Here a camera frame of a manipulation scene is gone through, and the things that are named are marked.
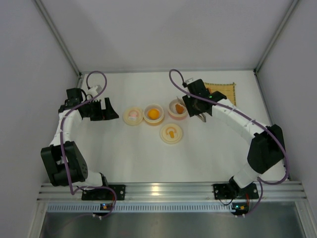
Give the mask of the metal tongs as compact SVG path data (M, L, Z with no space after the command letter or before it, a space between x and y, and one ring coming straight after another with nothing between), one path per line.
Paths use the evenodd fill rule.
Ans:
M178 103L186 108L186 105L185 105L184 101L182 99L178 98L178 97L176 97L176 98L177 98ZM206 116L203 113L196 115L196 117L198 117L202 122L207 122Z

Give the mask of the fried food piece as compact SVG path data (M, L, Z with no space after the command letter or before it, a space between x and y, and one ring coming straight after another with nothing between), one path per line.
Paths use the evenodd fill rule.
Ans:
M178 114L183 114L184 113L184 107L181 104L176 104L175 105L175 110Z

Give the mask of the cream lid orange handle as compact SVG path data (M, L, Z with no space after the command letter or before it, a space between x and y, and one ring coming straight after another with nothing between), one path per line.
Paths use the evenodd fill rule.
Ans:
M160 138L166 144L176 144L183 137L182 128L175 123L165 124L160 130Z

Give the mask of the round orange food piece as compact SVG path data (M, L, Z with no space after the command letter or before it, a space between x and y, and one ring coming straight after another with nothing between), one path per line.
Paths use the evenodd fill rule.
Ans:
M157 120L160 117L160 111L153 108L148 111L148 118L151 120Z

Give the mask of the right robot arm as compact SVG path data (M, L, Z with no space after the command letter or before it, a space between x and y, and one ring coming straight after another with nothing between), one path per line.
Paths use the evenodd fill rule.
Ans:
M245 118L221 92L210 92L201 79L188 79L182 83L189 95L182 97L190 117L207 113L226 123L249 144L247 162L230 178L228 189L233 198L259 176L284 158L283 133L279 126L266 126Z

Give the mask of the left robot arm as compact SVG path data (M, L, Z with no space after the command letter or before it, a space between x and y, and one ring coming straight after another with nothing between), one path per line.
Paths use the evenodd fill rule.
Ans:
M103 121L119 118L110 99L105 98L105 108L101 100L93 100L98 94L93 87L88 93L79 88L66 90L67 99L58 110L59 122L53 140L41 150L50 183L53 186L77 184L83 187L106 187L108 182L102 173L91 172L75 143L75 134L84 118Z

